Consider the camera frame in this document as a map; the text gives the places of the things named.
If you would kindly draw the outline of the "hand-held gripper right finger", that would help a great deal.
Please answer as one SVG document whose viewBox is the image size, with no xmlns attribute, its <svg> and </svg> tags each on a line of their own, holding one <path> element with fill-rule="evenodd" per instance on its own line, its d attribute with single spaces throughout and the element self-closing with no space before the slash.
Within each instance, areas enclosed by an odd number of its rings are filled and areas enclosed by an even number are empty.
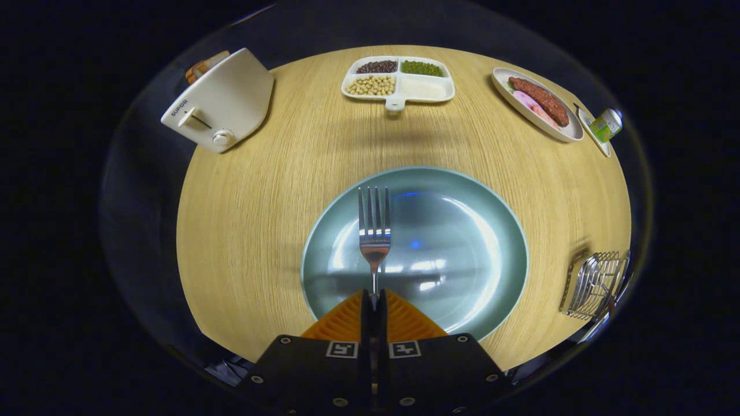
<svg viewBox="0 0 740 416">
<path fill-rule="evenodd" d="M 376 306 L 376 398 L 385 415 L 481 415 L 512 391 L 469 333 L 447 334 L 382 290 Z"/>
</svg>

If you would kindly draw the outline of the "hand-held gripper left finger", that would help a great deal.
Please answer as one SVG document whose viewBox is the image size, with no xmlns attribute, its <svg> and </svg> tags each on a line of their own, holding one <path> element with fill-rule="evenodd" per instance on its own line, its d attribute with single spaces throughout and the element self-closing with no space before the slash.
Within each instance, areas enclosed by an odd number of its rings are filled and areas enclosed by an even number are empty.
<svg viewBox="0 0 740 416">
<path fill-rule="evenodd" d="M 373 306 L 349 296 L 304 334 L 278 335 L 240 394 L 263 415 L 366 415 L 372 407 Z"/>
</svg>

